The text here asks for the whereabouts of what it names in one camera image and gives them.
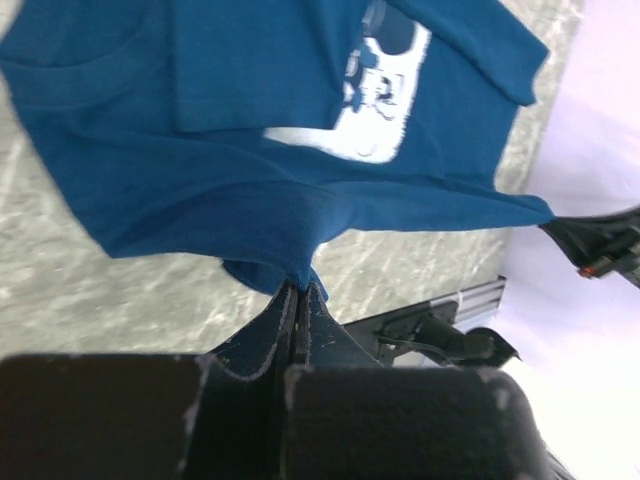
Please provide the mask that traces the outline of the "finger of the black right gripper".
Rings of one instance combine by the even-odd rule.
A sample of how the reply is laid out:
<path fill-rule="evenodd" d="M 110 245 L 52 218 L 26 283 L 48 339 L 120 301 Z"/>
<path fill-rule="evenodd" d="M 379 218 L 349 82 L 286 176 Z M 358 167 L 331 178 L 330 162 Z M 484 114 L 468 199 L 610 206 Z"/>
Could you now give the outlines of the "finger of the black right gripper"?
<path fill-rule="evenodd" d="M 557 217 L 539 228 L 581 277 L 616 273 L 639 288 L 639 206 L 610 215 Z"/>

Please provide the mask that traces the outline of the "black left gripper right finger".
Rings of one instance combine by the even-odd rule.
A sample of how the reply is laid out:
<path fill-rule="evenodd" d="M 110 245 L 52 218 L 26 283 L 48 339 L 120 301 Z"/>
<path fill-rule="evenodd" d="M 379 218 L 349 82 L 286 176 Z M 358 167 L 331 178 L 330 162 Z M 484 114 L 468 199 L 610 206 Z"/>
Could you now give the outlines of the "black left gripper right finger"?
<path fill-rule="evenodd" d="M 531 406 L 507 362 L 438 366 L 409 352 L 384 366 L 311 286 L 284 378 L 285 477 L 551 478 Z"/>

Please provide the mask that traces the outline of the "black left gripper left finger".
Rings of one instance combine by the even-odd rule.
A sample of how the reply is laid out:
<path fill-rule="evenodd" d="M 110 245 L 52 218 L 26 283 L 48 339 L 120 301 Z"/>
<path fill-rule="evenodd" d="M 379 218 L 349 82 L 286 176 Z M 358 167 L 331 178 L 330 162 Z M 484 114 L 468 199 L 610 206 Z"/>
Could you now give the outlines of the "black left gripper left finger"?
<path fill-rule="evenodd" d="M 15 354 L 1 363 L 5 479 L 275 479 L 299 294 L 282 286 L 203 354 Z"/>

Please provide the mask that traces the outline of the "blue t shirt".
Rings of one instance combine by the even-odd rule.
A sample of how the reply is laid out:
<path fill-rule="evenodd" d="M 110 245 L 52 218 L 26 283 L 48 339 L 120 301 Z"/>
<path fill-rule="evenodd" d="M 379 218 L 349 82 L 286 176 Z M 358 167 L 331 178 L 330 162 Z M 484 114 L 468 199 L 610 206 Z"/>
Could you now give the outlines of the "blue t shirt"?
<path fill-rule="evenodd" d="M 550 222 L 494 185 L 547 53 L 498 1 L 25 1 L 1 70 L 107 254 L 272 294 L 349 229 Z"/>

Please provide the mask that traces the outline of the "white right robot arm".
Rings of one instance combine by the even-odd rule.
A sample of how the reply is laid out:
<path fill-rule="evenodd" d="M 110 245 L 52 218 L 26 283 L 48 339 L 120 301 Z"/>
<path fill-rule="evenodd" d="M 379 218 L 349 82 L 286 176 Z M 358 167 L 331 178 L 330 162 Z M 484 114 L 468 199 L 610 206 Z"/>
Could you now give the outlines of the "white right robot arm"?
<path fill-rule="evenodd" d="M 558 217 L 539 227 L 559 247 L 577 273 L 600 279 L 616 273 L 639 285 L 639 208 L 591 217 Z M 438 366 L 498 368 L 517 351 L 496 331 L 465 321 L 497 311 L 506 278 L 464 289 L 434 300 L 384 312 L 344 325 L 372 357 L 392 366 L 416 352 Z"/>

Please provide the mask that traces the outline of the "aluminium frame rail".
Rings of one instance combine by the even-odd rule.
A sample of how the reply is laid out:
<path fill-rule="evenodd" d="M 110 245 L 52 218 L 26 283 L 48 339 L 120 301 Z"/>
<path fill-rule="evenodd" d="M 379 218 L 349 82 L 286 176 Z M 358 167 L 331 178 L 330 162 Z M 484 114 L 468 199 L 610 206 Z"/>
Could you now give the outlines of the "aluminium frame rail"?
<path fill-rule="evenodd" d="M 499 276 L 496 280 L 476 285 L 458 293 L 459 319 L 466 319 L 497 311 L 506 287 L 506 278 Z"/>

